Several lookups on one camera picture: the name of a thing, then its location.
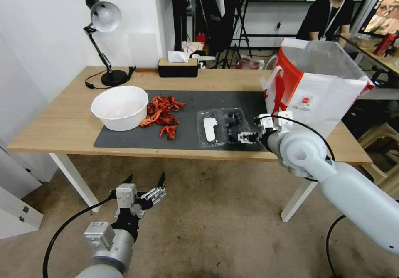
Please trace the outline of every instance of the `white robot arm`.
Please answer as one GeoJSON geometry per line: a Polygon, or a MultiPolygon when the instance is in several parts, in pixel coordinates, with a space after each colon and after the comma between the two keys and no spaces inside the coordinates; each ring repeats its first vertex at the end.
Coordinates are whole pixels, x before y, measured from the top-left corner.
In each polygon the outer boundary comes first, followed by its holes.
{"type": "Polygon", "coordinates": [[[164,173],[157,187],[148,192],[138,192],[131,179],[132,176],[128,177],[115,191],[112,191],[114,192],[112,199],[116,199],[118,203],[117,221],[113,224],[91,222],[84,232],[92,248],[94,265],[84,269],[76,276],[77,278],[127,276],[133,243],[138,237],[138,222],[144,217],[145,210],[159,203],[166,195],[164,173]]]}
{"type": "Polygon", "coordinates": [[[323,139],[307,128],[293,129],[292,112],[270,114],[255,122],[258,133],[243,132],[241,143],[261,142],[289,172],[320,183],[321,190],[349,220],[382,248],[399,255],[399,204],[354,167],[327,158],[323,139]]]}

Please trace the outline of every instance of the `tissue box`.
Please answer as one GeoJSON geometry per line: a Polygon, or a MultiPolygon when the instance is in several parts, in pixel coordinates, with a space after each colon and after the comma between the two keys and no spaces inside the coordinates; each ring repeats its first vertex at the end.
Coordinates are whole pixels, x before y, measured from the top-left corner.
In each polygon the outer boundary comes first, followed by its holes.
{"type": "Polygon", "coordinates": [[[187,63],[169,63],[167,59],[159,59],[158,73],[160,77],[197,77],[198,59],[190,58],[187,63]]]}

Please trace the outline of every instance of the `black desk mat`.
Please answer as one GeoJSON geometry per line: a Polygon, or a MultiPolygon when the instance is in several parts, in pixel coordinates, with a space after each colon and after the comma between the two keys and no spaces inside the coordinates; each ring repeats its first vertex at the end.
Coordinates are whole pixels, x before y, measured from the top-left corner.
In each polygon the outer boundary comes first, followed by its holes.
{"type": "Polygon", "coordinates": [[[155,96],[174,96],[186,106],[172,114],[180,121],[176,129],[176,139],[168,141],[165,134],[159,137],[162,126],[152,125],[132,130],[117,132],[102,128],[95,147],[107,148],[153,148],[153,149],[192,149],[192,150],[242,150],[267,151],[260,144],[226,144],[216,148],[201,148],[198,142],[196,114],[198,111],[212,108],[241,108],[251,131],[258,131],[253,118],[266,113],[266,105],[262,92],[233,91],[164,91],[146,90],[151,100],[155,96]]]}

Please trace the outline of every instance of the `wooden table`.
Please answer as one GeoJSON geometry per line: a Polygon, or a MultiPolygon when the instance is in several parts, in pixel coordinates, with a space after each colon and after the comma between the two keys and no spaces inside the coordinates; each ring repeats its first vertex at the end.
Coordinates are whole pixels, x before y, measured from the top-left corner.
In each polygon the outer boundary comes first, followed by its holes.
{"type": "MultiPolygon", "coordinates": [[[[103,125],[91,113],[90,106],[103,90],[88,89],[84,80],[101,70],[103,67],[86,67],[8,146],[10,151],[49,153],[89,206],[98,203],[98,200],[67,154],[277,161],[271,152],[94,147],[94,141],[103,125]]],[[[147,90],[262,91],[259,84],[262,74],[268,77],[270,71],[261,73],[254,70],[200,69],[197,78],[160,78],[157,72],[147,71],[134,73],[127,84],[147,90]]],[[[100,76],[90,82],[99,85],[99,79],[100,76]]],[[[337,161],[355,165],[371,163],[368,155],[342,123],[331,133],[328,142],[337,161]]],[[[315,182],[304,180],[282,212],[284,221],[291,218],[315,185],[315,182]]]]}
{"type": "MultiPolygon", "coordinates": [[[[359,53],[355,58],[355,63],[359,65],[362,59],[366,56],[374,64],[378,65],[385,71],[392,71],[399,75],[399,69],[395,67],[392,63],[392,59],[385,58],[381,56],[376,56],[373,51],[376,49],[374,47],[360,47],[357,45],[353,36],[349,33],[340,35],[345,39],[350,45],[352,45],[359,53]]],[[[359,99],[372,99],[372,100],[399,100],[399,89],[398,88],[374,88],[370,92],[362,95],[359,99]]]]}
{"type": "Polygon", "coordinates": [[[387,71],[392,71],[399,75],[399,69],[395,67],[395,65],[392,64],[392,60],[389,58],[381,57],[381,56],[376,56],[373,54],[373,51],[376,49],[376,46],[374,47],[360,47],[357,45],[355,40],[352,37],[352,34],[345,33],[340,35],[343,39],[345,39],[349,44],[354,46],[358,51],[359,55],[356,57],[355,62],[356,64],[359,64],[360,61],[364,56],[367,56],[370,58],[373,62],[381,66],[383,69],[387,71]]]}

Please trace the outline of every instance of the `shopping bag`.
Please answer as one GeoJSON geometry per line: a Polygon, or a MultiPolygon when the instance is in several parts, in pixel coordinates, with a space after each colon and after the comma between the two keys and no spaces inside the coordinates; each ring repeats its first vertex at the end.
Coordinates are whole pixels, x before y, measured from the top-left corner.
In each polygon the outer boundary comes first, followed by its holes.
{"type": "Polygon", "coordinates": [[[292,111],[327,137],[354,101],[374,84],[336,42],[284,39],[270,78],[262,77],[268,113],[292,111]]]}

